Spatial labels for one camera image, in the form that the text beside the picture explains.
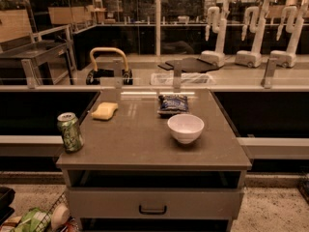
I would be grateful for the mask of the clear plastic bin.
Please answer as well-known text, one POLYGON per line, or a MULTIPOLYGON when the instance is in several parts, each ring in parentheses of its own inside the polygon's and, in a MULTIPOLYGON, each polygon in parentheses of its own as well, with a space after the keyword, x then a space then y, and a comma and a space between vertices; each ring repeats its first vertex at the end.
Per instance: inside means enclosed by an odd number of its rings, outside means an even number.
MULTIPOLYGON (((197 72, 184 72, 181 75, 181 81, 184 85, 190 84, 214 84, 215 80, 208 73, 197 73, 197 72)), ((174 82, 174 75, 169 73, 152 73, 151 74, 151 85, 167 85, 172 86, 174 82)))

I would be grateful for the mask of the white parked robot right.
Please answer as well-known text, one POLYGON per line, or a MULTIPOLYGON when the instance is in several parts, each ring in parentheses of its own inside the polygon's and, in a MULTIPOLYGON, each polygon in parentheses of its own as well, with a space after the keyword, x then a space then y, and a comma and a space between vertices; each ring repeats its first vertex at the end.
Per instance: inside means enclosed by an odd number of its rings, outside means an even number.
POLYGON ((284 68, 292 68, 296 63, 296 49, 300 39, 304 16, 308 10, 309 1, 302 0, 300 8, 297 6, 285 7, 282 10, 280 23, 277 29, 276 40, 279 40, 283 30, 290 33, 287 48, 283 50, 272 50, 271 58, 277 59, 277 64, 284 68))

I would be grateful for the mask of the black floor mat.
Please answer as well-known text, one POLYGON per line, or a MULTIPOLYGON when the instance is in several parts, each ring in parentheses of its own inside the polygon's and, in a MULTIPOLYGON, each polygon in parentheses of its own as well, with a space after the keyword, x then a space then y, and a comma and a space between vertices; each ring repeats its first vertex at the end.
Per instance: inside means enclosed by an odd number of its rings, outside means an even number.
POLYGON ((158 66, 166 71, 180 67, 183 73, 207 73, 219 69, 216 64, 210 64, 194 57, 187 57, 182 60, 168 60, 158 64, 158 66))

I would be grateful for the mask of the yellow handled black cart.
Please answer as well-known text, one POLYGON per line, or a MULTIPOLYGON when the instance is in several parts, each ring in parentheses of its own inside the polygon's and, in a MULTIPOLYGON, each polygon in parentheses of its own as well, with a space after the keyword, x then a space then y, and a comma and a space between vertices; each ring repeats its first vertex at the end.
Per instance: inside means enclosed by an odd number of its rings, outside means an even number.
POLYGON ((100 80, 103 77, 114 77, 116 79, 116 84, 118 85, 132 85, 133 77, 132 71, 128 66, 128 61, 125 53, 116 47, 95 47, 90 51, 90 59, 93 64, 93 68, 88 72, 86 77, 87 85, 99 85, 100 80), (118 53, 122 59, 123 63, 120 64, 119 61, 115 63, 110 63, 106 67, 103 65, 98 66, 95 59, 95 53, 97 52, 114 52, 118 53))

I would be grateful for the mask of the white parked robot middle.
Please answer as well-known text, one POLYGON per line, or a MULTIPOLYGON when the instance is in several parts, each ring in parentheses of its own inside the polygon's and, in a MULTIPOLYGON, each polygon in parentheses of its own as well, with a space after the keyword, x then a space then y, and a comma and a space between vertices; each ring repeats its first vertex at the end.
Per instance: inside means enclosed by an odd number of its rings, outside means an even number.
POLYGON ((266 16, 269 4, 276 2, 277 0, 264 0, 262 7, 250 6, 245 10, 241 39, 244 41, 247 31, 250 31, 254 34, 254 40, 249 51, 240 50, 237 52, 235 59, 237 65, 247 66, 248 68, 257 68, 261 65, 261 47, 265 33, 266 16))

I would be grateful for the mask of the white cup in basket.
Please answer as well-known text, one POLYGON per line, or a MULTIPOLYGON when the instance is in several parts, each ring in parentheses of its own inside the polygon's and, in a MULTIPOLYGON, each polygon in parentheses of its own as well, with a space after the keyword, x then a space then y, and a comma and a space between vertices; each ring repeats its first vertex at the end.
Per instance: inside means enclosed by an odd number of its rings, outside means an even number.
POLYGON ((56 230, 64 225, 70 218, 70 211, 66 204, 59 204, 51 216, 51 228, 56 230))

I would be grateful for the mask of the white bowl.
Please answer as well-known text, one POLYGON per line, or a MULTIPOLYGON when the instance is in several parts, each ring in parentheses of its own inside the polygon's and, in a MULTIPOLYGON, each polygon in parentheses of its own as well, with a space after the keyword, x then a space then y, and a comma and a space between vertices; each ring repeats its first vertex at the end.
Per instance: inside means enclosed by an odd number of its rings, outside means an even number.
POLYGON ((201 135, 205 123, 192 114, 177 114, 167 121, 167 126, 174 139, 182 144, 190 144, 201 135))

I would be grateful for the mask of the wooden planter box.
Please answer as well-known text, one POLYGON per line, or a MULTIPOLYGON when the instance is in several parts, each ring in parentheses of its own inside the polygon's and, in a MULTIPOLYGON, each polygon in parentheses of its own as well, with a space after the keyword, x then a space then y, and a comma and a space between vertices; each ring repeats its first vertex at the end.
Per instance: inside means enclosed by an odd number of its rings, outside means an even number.
POLYGON ((54 25, 84 23, 92 19, 93 5, 76 7, 49 7, 50 21, 54 25))

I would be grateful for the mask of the blue chip bag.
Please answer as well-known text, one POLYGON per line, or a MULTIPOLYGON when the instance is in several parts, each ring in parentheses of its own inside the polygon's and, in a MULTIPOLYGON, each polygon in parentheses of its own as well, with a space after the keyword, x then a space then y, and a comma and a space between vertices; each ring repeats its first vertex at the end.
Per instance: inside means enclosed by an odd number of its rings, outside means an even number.
POLYGON ((160 115, 164 114, 174 115, 179 113, 187 113, 189 111, 187 96, 160 95, 158 97, 158 100, 159 100, 159 109, 157 112, 160 115))

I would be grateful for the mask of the white parked robot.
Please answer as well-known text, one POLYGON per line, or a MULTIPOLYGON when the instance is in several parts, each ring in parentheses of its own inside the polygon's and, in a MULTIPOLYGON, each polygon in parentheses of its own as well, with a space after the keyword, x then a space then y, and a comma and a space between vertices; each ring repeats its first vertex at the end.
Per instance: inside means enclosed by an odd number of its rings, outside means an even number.
POLYGON ((249 51, 240 50, 237 52, 235 59, 237 65, 247 66, 248 68, 257 68, 261 65, 261 47, 265 33, 266 16, 269 4, 276 2, 277 0, 264 0, 262 7, 250 6, 245 10, 241 39, 244 41, 247 31, 250 31, 254 34, 254 40, 249 51))
POLYGON ((215 50, 204 50, 199 59, 214 67, 221 68, 225 64, 224 44, 227 27, 227 17, 229 15, 229 5, 240 0, 225 0, 222 8, 212 6, 208 8, 205 40, 207 41, 211 33, 217 35, 215 50))
POLYGON ((300 8, 297 6, 285 7, 282 10, 280 23, 277 29, 276 40, 279 40, 283 30, 290 33, 287 48, 283 50, 272 50, 271 58, 277 59, 277 64, 284 68, 292 68, 296 63, 296 49, 300 39, 304 16, 308 10, 309 1, 302 0, 300 8))

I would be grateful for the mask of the yellow sponge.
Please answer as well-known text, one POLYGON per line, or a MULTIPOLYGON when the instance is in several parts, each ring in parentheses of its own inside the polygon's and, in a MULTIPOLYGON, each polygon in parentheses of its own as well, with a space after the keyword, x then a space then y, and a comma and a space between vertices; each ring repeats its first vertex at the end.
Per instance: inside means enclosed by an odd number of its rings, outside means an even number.
POLYGON ((109 120, 113 117, 118 105, 114 102, 102 102, 92 113, 92 118, 97 120, 109 120))

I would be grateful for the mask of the grey drawer cabinet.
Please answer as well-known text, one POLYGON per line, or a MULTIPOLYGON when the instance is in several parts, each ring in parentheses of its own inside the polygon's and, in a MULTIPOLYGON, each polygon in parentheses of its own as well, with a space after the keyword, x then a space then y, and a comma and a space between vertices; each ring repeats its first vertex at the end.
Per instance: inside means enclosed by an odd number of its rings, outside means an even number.
MULTIPOLYGON (((157 99, 124 99, 107 122, 86 117, 83 148, 57 161, 67 190, 201 190, 240 189, 251 167, 209 90, 194 92, 191 112, 205 127, 192 143, 182 145, 157 113, 157 99)), ((235 218, 77 218, 86 232, 172 231, 229 232, 235 218)))

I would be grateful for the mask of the green soda can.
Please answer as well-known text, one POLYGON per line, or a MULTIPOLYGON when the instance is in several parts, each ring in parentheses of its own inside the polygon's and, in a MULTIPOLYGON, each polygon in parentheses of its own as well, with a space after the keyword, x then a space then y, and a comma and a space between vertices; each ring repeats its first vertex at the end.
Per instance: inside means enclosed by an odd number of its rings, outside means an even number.
POLYGON ((62 134, 64 147, 67 153, 78 152, 83 147, 83 137, 79 121, 72 112, 65 112, 57 117, 57 128, 62 134))

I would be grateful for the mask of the grey middle drawer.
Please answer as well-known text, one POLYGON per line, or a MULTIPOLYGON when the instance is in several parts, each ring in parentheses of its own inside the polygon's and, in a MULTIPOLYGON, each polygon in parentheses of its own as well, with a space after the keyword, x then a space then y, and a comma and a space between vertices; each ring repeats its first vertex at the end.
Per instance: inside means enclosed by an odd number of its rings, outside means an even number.
POLYGON ((240 189, 128 190, 69 188, 70 212, 75 218, 237 218, 243 191, 240 189), (162 216, 141 215, 139 206, 167 207, 162 216))

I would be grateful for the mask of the green snack bag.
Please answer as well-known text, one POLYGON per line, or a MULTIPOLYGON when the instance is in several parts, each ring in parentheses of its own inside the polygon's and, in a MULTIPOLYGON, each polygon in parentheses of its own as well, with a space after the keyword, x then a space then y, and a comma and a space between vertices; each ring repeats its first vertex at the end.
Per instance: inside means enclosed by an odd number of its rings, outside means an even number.
POLYGON ((44 232, 51 220, 50 214, 34 208, 29 210, 11 232, 44 232))

